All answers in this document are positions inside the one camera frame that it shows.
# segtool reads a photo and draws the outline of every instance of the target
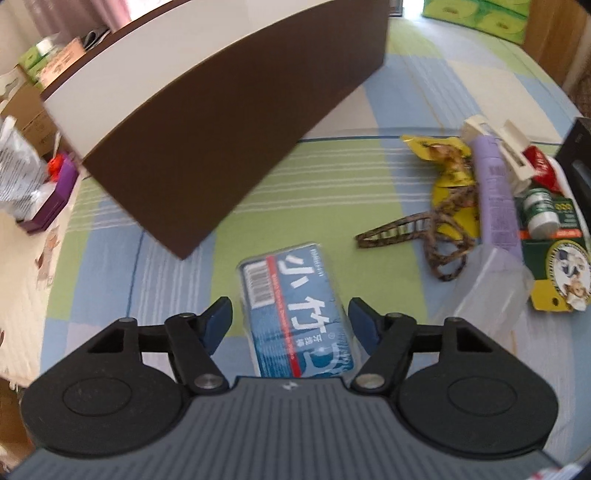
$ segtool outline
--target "purple box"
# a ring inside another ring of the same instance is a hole
[[[25,230],[29,235],[47,230],[53,220],[56,219],[68,203],[77,178],[78,171],[70,157],[66,156],[66,159],[61,166],[60,177],[57,179],[55,191],[50,195],[31,220],[19,222],[18,226]]]

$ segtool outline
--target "green tissue box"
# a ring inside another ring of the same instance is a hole
[[[484,0],[425,0],[423,16],[464,25],[517,44],[523,43],[527,25],[527,17]]]
[[[492,4],[497,4],[499,7],[514,11],[524,17],[530,14],[530,0],[488,0]]]
[[[35,65],[33,65],[33,67],[31,67],[30,69],[27,70],[27,75],[29,75],[29,78],[33,82],[36,82],[37,80],[39,80],[37,75],[39,75],[39,73],[41,73],[41,71],[47,66],[48,63],[49,63],[49,58],[45,57],[45,58],[41,59],[39,62],[37,62]]]
[[[29,48],[25,53],[18,59],[19,65],[25,70],[29,70],[34,67],[43,58],[43,55],[39,51],[36,45]]]

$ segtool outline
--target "black circular pad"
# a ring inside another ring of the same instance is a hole
[[[507,382],[484,377],[462,378],[450,385],[447,395],[459,410],[481,417],[504,413],[517,401]]]
[[[179,386],[131,360],[68,357],[39,377],[21,403],[35,443],[62,455],[104,456],[137,449],[169,430],[183,403]]]
[[[72,412],[86,417],[113,414],[131,399],[131,387],[116,378],[87,378],[64,393],[64,403]]]
[[[398,408],[430,443],[477,458],[541,447],[558,413],[551,387],[505,351],[442,354],[402,383]]]

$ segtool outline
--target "bed sheet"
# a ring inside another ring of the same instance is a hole
[[[236,266],[263,252],[322,244],[344,304],[360,296],[379,311],[433,317],[452,283],[431,276],[419,242],[359,251],[357,233],[429,208],[437,172],[401,134],[458,134],[481,113],[511,119],[552,153],[579,113],[560,88],[506,41],[438,21],[392,19],[384,66],[322,120],[186,260],[158,245],[92,179],[82,183],[61,246],[37,370],[119,317],[141,325],[202,312],[229,296],[233,326],[214,359],[230,379],[252,375]],[[591,444],[591,313],[529,309],[513,351],[555,388],[560,414],[548,451],[558,460]],[[162,354],[146,363],[170,371]]]
[[[43,233],[27,235],[0,212],[0,376],[19,385],[39,374],[51,284],[79,187]]]

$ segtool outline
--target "clear plastic container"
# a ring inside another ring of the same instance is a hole
[[[461,317],[498,343],[504,343],[524,311],[534,276],[502,248],[479,245],[470,254],[456,288],[432,323]]]

